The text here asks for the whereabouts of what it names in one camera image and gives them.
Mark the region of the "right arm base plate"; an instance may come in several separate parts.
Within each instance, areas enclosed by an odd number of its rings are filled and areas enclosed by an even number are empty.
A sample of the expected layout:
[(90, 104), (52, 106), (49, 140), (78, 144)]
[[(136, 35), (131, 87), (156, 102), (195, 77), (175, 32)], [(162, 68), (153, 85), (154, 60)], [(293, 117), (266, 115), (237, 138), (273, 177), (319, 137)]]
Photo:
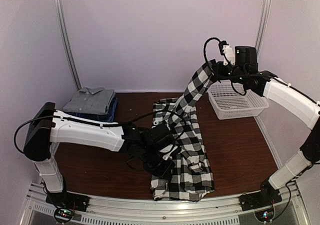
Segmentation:
[(256, 210), (264, 207), (270, 207), (275, 203), (282, 201), (282, 196), (279, 190), (267, 194), (262, 191), (253, 193), (244, 193), (239, 198), (239, 203), (242, 211)]

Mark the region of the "black white checkered shirt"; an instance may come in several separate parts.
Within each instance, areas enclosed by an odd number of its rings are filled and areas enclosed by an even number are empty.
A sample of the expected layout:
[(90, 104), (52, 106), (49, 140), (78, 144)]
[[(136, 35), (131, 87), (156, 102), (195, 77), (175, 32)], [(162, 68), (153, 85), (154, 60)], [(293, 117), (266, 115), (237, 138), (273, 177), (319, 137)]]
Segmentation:
[(171, 180), (152, 176), (151, 191), (155, 201), (200, 201), (215, 191), (213, 172), (197, 118), (196, 103), (216, 82), (212, 71), (215, 60), (203, 64), (191, 77), (178, 98), (164, 98), (153, 103), (153, 124), (165, 122), (176, 145), (162, 150), (164, 158), (172, 159)]

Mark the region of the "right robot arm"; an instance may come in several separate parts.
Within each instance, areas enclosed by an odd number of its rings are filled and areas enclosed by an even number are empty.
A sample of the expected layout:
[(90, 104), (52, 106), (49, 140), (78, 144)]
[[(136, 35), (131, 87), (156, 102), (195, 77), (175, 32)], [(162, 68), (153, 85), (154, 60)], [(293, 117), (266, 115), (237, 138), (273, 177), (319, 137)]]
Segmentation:
[(280, 112), (271, 116), (271, 122), (281, 119), (279, 125), (267, 126), (272, 141), (280, 142), (287, 149), (290, 148), (289, 142), (301, 142), (301, 145), (294, 145), (297, 152), (291, 152), (291, 157), (261, 184), (256, 201), (266, 206), (286, 183), (319, 162), (320, 105), (272, 72), (258, 71), (257, 63), (223, 65), (222, 62), (212, 60), (209, 67), (215, 79), (239, 83), (245, 91), (254, 92), (279, 105), (285, 115), (289, 116), (285, 118)]

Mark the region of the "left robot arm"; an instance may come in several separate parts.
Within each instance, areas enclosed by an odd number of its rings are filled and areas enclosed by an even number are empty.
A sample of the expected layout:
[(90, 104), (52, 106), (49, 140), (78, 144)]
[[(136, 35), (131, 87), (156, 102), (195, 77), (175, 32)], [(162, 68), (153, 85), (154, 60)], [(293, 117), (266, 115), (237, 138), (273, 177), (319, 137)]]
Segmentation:
[(47, 191), (61, 207), (69, 206), (72, 196), (66, 192), (51, 144), (80, 144), (127, 154), (139, 158), (149, 174), (164, 180), (172, 178), (175, 163), (164, 157), (163, 149), (171, 149), (175, 138), (166, 124), (149, 129), (132, 121), (94, 121), (56, 110), (53, 102), (47, 102), (28, 125), (23, 154), (33, 161)]

